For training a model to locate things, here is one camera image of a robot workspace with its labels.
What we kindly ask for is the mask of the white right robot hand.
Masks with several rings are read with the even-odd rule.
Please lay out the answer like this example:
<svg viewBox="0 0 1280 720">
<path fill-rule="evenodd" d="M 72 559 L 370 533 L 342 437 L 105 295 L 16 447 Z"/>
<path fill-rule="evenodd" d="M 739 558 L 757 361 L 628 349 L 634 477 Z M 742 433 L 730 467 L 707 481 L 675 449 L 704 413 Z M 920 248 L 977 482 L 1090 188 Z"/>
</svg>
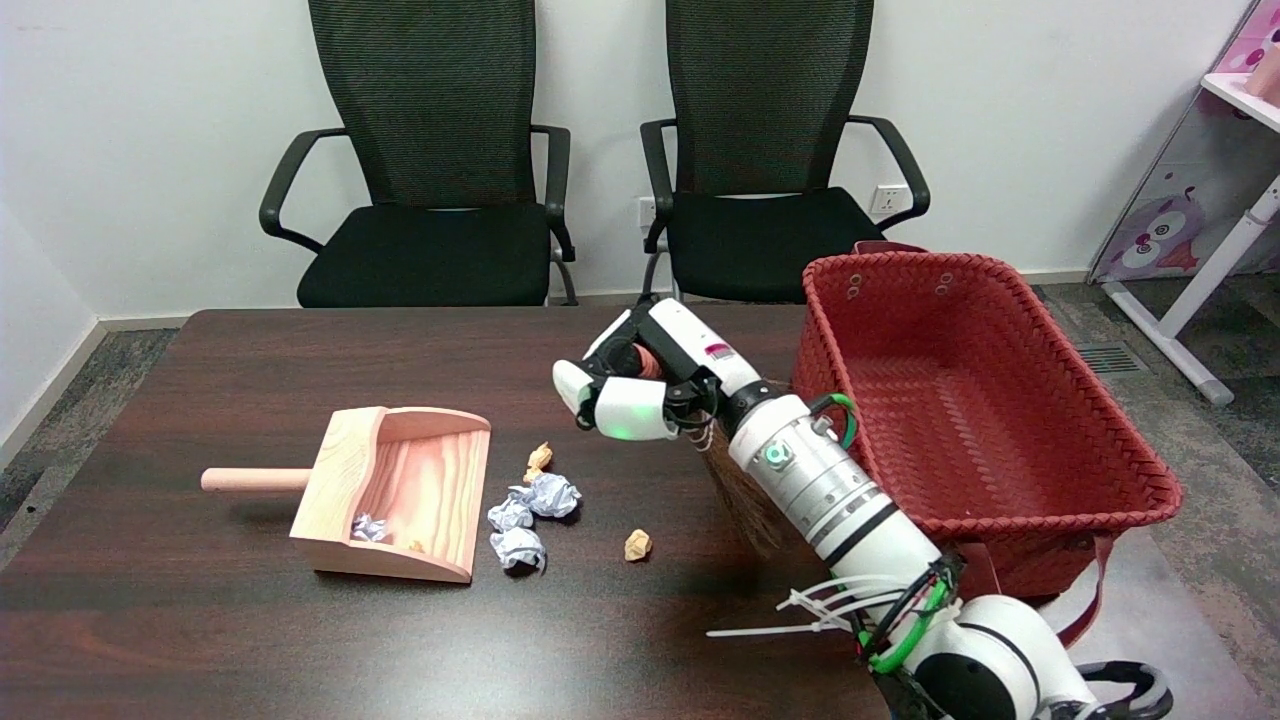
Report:
<svg viewBox="0 0 1280 720">
<path fill-rule="evenodd" d="M 721 421 L 735 433 L 780 392 L 675 299 L 623 311 L 579 360 L 552 368 L 584 430 L 622 441 L 675 439 Z"/>
</svg>

